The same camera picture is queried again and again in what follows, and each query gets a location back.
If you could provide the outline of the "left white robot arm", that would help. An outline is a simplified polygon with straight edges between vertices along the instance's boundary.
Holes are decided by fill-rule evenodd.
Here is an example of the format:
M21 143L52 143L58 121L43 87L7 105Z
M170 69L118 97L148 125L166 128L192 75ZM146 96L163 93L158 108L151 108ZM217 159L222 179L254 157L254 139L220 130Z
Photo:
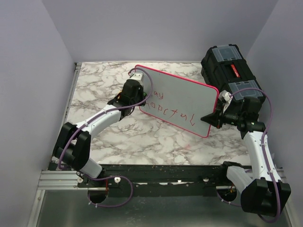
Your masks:
M68 167L89 176L89 182L101 186L105 181L102 166L90 156L91 140L110 125L132 113L136 106L145 104L147 95L143 90L143 79L138 76L128 79L122 91L92 117L78 123L65 123L59 133L53 156L58 158L58 168Z

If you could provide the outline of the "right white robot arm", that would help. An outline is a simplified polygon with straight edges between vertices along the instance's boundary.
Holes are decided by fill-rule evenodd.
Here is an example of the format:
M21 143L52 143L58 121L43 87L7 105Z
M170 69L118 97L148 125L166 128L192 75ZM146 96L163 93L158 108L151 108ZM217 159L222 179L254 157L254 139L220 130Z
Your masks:
M283 210L291 188L277 173L268 148L266 126L258 120L264 100L249 96L234 100L230 93L223 92L215 111L201 121L218 129L224 124L237 127L249 152L252 176L241 164L224 162L218 181L223 185L233 183L241 194L244 212L274 217Z

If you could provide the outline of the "pink framed whiteboard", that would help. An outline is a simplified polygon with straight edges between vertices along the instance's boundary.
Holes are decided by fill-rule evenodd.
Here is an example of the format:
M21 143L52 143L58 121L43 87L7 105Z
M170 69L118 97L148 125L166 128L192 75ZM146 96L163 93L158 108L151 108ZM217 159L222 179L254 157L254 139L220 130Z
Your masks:
M145 93L151 92L146 105L139 107L143 113L199 137L208 137L211 125L201 118L213 113L219 95L217 88L143 65L135 68L144 74Z

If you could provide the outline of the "black plastic toolbox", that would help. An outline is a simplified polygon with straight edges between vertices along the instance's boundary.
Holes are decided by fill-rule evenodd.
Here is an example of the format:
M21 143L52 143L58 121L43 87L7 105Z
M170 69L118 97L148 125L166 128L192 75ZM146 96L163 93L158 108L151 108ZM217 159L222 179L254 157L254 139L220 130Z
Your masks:
M254 97L260 100L260 107L265 101L264 95L259 92L261 87L250 70L246 60L235 44L214 46L208 49L201 61L203 76L206 84L218 89L226 90L231 94L242 89L233 96L234 100L242 100L244 97ZM218 99L216 109L220 106Z

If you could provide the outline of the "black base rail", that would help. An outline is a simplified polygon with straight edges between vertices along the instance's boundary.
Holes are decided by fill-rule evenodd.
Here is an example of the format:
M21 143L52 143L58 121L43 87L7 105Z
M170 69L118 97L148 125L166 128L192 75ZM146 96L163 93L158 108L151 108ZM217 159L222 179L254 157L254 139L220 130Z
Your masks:
M236 189L220 166L104 164L100 180L76 174L76 189L86 189L94 201L106 198L216 196L235 198Z

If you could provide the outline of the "aluminium side rail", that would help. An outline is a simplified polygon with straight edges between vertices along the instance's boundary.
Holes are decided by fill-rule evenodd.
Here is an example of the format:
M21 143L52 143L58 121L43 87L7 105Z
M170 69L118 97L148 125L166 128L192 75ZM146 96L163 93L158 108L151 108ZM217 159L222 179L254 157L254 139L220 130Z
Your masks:
M70 128L72 128L72 126L69 126L69 124L66 126L66 122L67 122L68 114L69 114L69 111L70 111L71 102L72 102L72 99L73 99L73 95L74 95L74 91L75 91L76 84L77 84L77 81L78 81L78 77L79 77L79 74L80 74L81 66L82 66L81 62L76 62L75 63L75 71L74 71L74 75L73 75L73 78L72 78L71 88L70 88L70 91L69 91L67 103L66 103L65 110L64 110L64 113L63 113L61 128L59 130L59 134L58 134L58 137L57 137L57 140L56 140L53 152L52 152L52 159L51 160L58 159L58 156L57 156L58 150L61 149L62 146L64 146L67 143L68 138L70 137L69 136L69 131L70 131Z

